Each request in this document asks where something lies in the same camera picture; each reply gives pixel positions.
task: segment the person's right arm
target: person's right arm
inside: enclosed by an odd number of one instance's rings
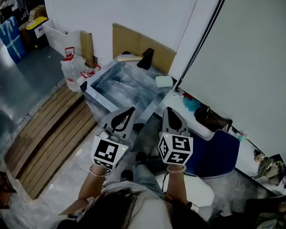
[[[171,165],[171,171],[182,170],[183,166]],[[181,173],[169,173],[168,186],[167,186],[167,195],[173,199],[180,200],[184,204],[187,203],[186,200],[186,190],[184,183],[184,175]]]

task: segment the black bracket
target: black bracket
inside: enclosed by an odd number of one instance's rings
[[[148,48],[144,53],[142,53],[144,57],[137,63],[137,66],[148,70],[152,64],[153,52],[154,50],[152,48]]]

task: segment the leg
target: leg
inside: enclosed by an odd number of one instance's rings
[[[132,170],[134,183],[147,187],[159,198],[164,199],[163,193],[155,176],[141,161],[137,161],[136,164],[132,167]]]

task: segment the black bag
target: black bag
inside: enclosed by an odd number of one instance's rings
[[[223,129],[226,125],[228,125],[227,131],[229,131],[233,122],[230,119],[222,118],[214,111],[212,111],[208,106],[202,106],[196,109],[194,116],[197,122],[212,132],[215,132],[218,129]]]

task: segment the black shoe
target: black shoe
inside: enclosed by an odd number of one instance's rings
[[[133,172],[131,170],[124,170],[121,173],[121,181],[133,181]]]
[[[142,163],[145,163],[147,161],[147,155],[144,152],[139,152],[137,156],[135,157],[135,161],[141,161]]]

